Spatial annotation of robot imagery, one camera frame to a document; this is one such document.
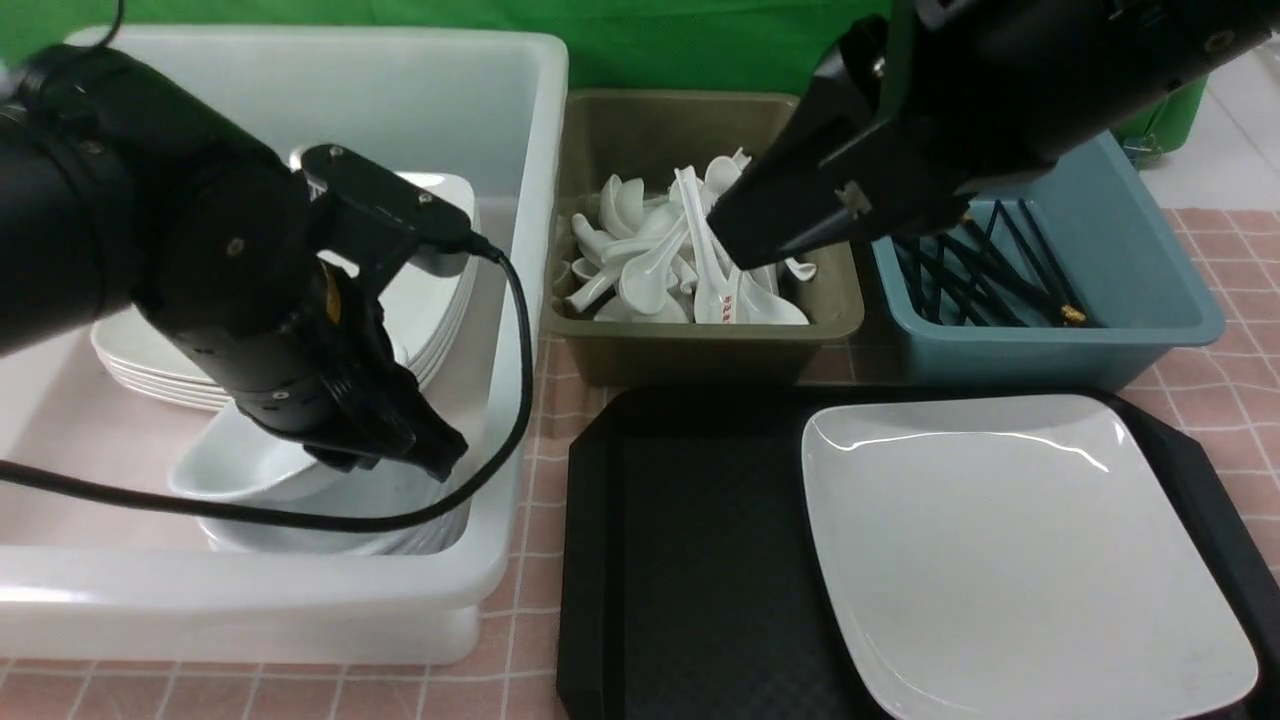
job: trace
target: black tray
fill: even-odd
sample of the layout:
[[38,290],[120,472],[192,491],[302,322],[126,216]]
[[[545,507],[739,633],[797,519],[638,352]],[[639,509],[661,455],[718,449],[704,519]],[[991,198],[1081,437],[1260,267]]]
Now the black tray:
[[[1280,588],[1208,457],[1123,400],[1068,392],[1129,425],[1258,652],[1245,703],[1206,717],[1280,717]],[[613,401],[570,455],[557,675],[570,716],[890,717],[859,680],[823,588],[801,429],[832,405],[991,395],[685,387]]]

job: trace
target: white bowl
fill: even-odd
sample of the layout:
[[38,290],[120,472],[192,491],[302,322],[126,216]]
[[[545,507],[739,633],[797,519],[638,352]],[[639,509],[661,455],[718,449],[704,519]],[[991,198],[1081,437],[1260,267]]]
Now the white bowl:
[[229,404],[169,471],[169,489],[218,502],[288,502],[342,478],[301,445],[271,437]]
[[[255,502],[260,507],[293,510],[343,518],[381,518],[426,507],[442,497],[444,486],[420,468],[383,460],[372,470],[338,473],[325,489],[291,502]],[[452,515],[434,523],[447,525]],[[201,518],[200,528],[218,550],[233,552],[305,552],[316,555],[388,555],[419,537],[434,532],[434,525],[417,525],[389,533],[329,533],[271,525],[253,525]]]

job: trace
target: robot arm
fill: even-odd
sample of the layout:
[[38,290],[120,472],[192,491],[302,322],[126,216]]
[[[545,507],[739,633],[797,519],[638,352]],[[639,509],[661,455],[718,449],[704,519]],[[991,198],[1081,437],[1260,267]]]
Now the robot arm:
[[708,222],[754,268],[923,236],[1280,28],[1280,0],[895,0],[823,58]]
[[[398,365],[378,297],[404,263],[453,275],[468,255],[507,273],[466,213],[335,145],[293,173],[270,149],[150,67],[54,46],[0,104],[0,355],[136,305],[264,430],[338,469],[383,459],[444,480],[467,450]],[[329,250],[355,277],[317,255]],[[532,361],[521,328],[525,386]],[[173,512],[385,532],[456,507],[511,438],[445,501],[390,519],[334,519],[127,493],[3,464],[41,489]]]

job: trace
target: white plastic bin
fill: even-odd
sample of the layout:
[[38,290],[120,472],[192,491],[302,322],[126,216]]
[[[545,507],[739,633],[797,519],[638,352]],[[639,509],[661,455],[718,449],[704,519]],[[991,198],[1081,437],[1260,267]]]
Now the white plastic bin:
[[[100,35],[91,29],[77,38]],[[166,73],[282,158],[297,145],[333,141],[396,170],[467,178],[486,234],[511,251],[538,325],[568,70],[559,40],[424,28],[161,26],[127,28],[115,46]],[[93,375],[82,340],[59,338],[0,361],[0,393],[13,388],[33,396],[18,404],[22,418],[0,421],[0,430],[13,436],[0,437],[0,450],[38,456],[42,446],[58,447],[45,457],[59,469],[79,464],[87,479],[125,484],[137,477],[134,487],[163,488],[168,465],[147,460],[147,452],[157,445],[154,438],[174,430],[115,427],[108,436],[102,418],[127,401],[95,384],[110,380]],[[470,474],[509,432],[520,392],[515,305],[493,268],[481,270],[440,377],[429,398],[471,441],[472,452],[457,470]],[[52,415],[52,406],[65,402],[51,397],[69,392],[68,378],[78,378],[83,406]],[[95,400],[99,395],[111,402]],[[49,416],[58,416],[60,427],[44,427],[50,423],[40,419]],[[33,433],[50,437],[33,442]],[[84,436],[97,437],[93,447],[114,447],[110,456],[76,457],[92,446]],[[165,451],[157,456],[172,457],[180,447]],[[187,532],[184,523],[193,520],[142,512],[110,518],[116,527],[122,519],[155,524],[157,530],[146,536],[155,547],[129,547],[105,534],[74,547],[51,546],[6,530],[0,536],[0,657],[456,661],[475,647],[477,606],[507,565],[521,456],[517,451],[475,496],[461,539],[431,556],[224,555],[177,541],[166,547],[164,538]],[[86,518],[83,525],[99,518],[95,512],[122,512],[4,488],[0,507],[15,503],[28,503],[28,516],[46,514],[27,524],[32,537],[70,518]]]

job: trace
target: green backdrop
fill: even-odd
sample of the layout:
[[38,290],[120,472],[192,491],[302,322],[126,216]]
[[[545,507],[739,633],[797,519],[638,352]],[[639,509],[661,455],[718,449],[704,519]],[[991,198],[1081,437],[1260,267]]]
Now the green backdrop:
[[[559,36],[575,87],[801,92],[827,46],[890,0],[129,0],[136,23],[443,26]],[[114,0],[0,0],[0,58],[110,22]]]

